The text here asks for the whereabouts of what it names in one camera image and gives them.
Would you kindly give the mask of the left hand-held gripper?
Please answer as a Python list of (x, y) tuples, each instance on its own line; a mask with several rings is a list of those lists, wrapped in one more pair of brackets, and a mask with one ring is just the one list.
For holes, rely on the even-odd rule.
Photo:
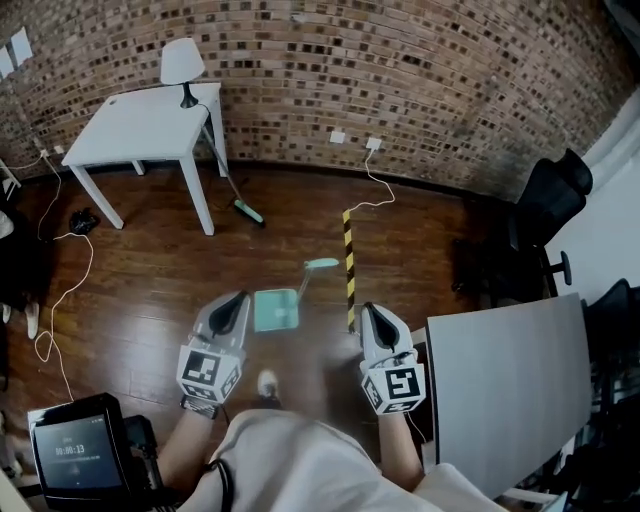
[(180, 347), (176, 382), (195, 403), (223, 403), (240, 381), (250, 313), (245, 291), (222, 295), (198, 313), (187, 344)]

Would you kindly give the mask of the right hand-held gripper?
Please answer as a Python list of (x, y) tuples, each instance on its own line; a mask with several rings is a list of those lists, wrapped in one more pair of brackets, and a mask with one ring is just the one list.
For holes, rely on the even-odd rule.
[(378, 415), (408, 413), (426, 397), (425, 369), (409, 327), (389, 309), (367, 302), (361, 309), (361, 388)]

